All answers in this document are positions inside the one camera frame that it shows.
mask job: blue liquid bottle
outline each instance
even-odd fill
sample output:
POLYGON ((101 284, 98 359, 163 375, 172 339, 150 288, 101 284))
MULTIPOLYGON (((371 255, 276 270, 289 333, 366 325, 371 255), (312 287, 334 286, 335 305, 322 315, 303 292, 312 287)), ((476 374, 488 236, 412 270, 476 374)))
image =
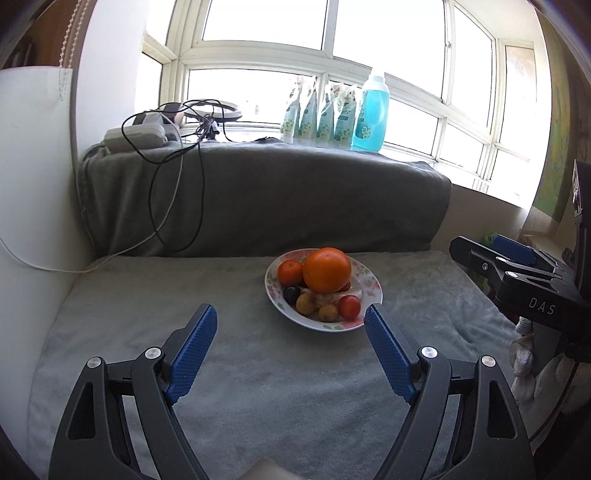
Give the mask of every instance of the blue liquid bottle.
POLYGON ((361 108, 355 123, 352 150, 380 151, 386 136, 390 90, 383 75, 372 70, 363 84, 361 108))

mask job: orange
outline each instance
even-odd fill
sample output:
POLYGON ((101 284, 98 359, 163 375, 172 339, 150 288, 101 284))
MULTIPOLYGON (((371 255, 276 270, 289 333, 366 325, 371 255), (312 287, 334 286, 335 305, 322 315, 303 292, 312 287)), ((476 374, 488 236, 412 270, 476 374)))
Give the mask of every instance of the orange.
POLYGON ((277 278, 286 287, 299 285, 303 278, 304 266, 297 260, 285 260, 277 268, 277 278))
POLYGON ((349 281, 350 276, 349 257, 336 248, 320 248, 304 263, 304 282, 318 293, 338 292, 349 281))

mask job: metal screw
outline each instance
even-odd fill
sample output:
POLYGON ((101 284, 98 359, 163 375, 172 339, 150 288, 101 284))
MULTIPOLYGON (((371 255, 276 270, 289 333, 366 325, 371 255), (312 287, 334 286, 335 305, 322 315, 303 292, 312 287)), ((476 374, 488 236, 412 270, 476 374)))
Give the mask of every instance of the metal screw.
POLYGON ((489 355, 485 355, 482 357, 482 364, 486 367, 494 367, 496 365, 496 360, 489 355))
POLYGON ((435 358, 437 356, 437 350, 435 350, 432 346, 424 346, 421 349, 421 354, 427 358, 435 358))
POLYGON ((100 358, 97 356, 92 357, 90 360, 86 362, 86 366, 88 368, 96 368, 100 365, 100 358))
POLYGON ((160 348, 158 348, 157 346, 153 346, 152 348, 148 348, 146 350, 146 358, 149 358, 150 360, 154 359, 154 358, 158 358, 160 356, 162 352, 160 351, 160 348))

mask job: bowl of fruit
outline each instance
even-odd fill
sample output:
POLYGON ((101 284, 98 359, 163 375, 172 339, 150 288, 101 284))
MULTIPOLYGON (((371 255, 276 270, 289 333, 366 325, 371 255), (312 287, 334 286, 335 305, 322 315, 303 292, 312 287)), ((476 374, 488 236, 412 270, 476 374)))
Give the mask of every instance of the bowl of fruit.
POLYGON ((371 271, 336 248, 304 248, 278 257, 265 274, 273 305, 290 320, 320 332, 363 325, 365 310, 382 303, 371 271))

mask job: blue gripper pad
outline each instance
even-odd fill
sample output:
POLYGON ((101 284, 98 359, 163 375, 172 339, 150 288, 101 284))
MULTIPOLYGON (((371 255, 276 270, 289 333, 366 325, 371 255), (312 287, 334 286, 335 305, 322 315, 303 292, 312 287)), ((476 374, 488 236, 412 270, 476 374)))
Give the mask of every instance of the blue gripper pad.
POLYGON ((210 305, 202 313, 178 355, 170 365, 170 383, 164 395, 171 405, 191 390, 205 354, 217 331, 217 313, 210 305))
POLYGON ((389 316, 381 305, 370 306, 365 312, 365 332, 393 392, 412 404, 418 394, 413 385, 413 369, 418 368, 418 356, 395 326, 395 335, 392 333, 385 318, 389 316))
POLYGON ((492 239, 492 249, 510 258, 513 262, 525 265, 526 267, 535 266, 535 253, 531 247, 521 245, 510 238, 497 235, 492 239))

